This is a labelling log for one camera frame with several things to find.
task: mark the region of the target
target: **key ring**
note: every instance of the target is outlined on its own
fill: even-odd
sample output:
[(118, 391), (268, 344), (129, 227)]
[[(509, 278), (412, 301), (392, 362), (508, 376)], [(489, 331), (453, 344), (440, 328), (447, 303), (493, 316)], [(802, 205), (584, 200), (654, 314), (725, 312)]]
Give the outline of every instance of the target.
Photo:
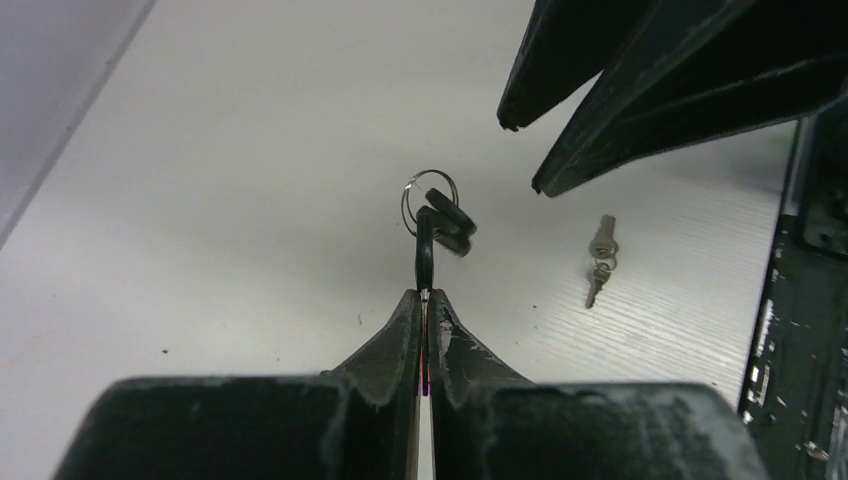
[(407, 231), (409, 231), (409, 233), (413, 237), (415, 236), (415, 230), (412, 228), (409, 222), (411, 220), (413, 225), (417, 225), (417, 222), (415, 221), (415, 214), (412, 213), (412, 207), (409, 206), (409, 189), (411, 189), (412, 186), (415, 185), (415, 182), (417, 182), (419, 178), (423, 177), (428, 173), (435, 173), (447, 180), (448, 186), (451, 189), (451, 201), (454, 203), (454, 205), (459, 206), (459, 192), (457, 191), (456, 183), (454, 183), (453, 179), (450, 178), (450, 175), (441, 170), (435, 169), (422, 170), (413, 175), (412, 178), (410, 178), (409, 181), (406, 182), (406, 186), (403, 187), (403, 195), (400, 198), (400, 214), (401, 217), (403, 217), (403, 224), (406, 226)]

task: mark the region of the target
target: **silver key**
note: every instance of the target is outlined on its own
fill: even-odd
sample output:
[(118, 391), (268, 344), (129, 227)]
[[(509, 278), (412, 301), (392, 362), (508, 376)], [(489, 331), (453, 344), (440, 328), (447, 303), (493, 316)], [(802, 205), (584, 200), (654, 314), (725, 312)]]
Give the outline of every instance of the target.
[(618, 253), (618, 242), (613, 238), (615, 233), (615, 217), (604, 215), (601, 218), (601, 228), (595, 238), (589, 243), (589, 253), (596, 260), (609, 260)]
[(606, 263), (598, 263), (595, 265), (595, 268), (592, 269), (591, 275), (589, 275), (590, 286), (589, 296), (586, 297), (586, 308), (592, 308), (595, 305), (595, 297), (597, 297), (601, 289), (604, 288), (604, 284), (609, 281), (611, 275), (612, 270)]

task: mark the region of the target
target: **keychain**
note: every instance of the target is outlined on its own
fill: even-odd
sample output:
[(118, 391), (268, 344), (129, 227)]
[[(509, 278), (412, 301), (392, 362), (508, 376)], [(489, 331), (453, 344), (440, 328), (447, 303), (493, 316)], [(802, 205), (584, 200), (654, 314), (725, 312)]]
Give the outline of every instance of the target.
[[(419, 178), (434, 173), (441, 175), (450, 186), (451, 198), (435, 188), (424, 195), (432, 207), (424, 205), (413, 215), (409, 206), (409, 190)], [(403, 189), (400, 200), (400, 212), (406, 229), (415, 237), (415, 286), (421, 295), (422, 348), (421, 348), (421, 392), (429, 393), (430, 371), (428, 368), (428, 302), (433, 290), (433, 241), (454, 254), (464, 257), (471, 251), (471, 235), (477, 231), (477, 225), (459, 208), (459, 193), (456, 184), (448, 174), (441, 170), (424, 170), (413, 175)]]

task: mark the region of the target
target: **white wall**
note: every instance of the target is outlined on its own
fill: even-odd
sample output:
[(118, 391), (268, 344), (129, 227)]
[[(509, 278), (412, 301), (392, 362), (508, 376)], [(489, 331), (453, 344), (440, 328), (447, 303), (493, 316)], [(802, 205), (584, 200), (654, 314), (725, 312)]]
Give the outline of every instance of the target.
[(0, 0), (0, 248), (154, 0)]

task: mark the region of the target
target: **white surface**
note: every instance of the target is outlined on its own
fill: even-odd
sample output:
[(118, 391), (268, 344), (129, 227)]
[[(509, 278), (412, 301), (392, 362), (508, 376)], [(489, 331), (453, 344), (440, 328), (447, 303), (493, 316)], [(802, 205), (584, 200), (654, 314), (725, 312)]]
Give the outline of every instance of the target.
[[(514, 368), (735, 403), (791, 128), (537, 197), (576, 103), (498, 127), (531, 6), (160, 2), (0, 250), (0, 478), (48, 477), (116, 379), (344, 359), (413, 285), (398, 207), (424, 168), (479, 224), (466, 259), (437, 252), (437, 286)], [(620, 265), (587, 311), (604, 213)]]

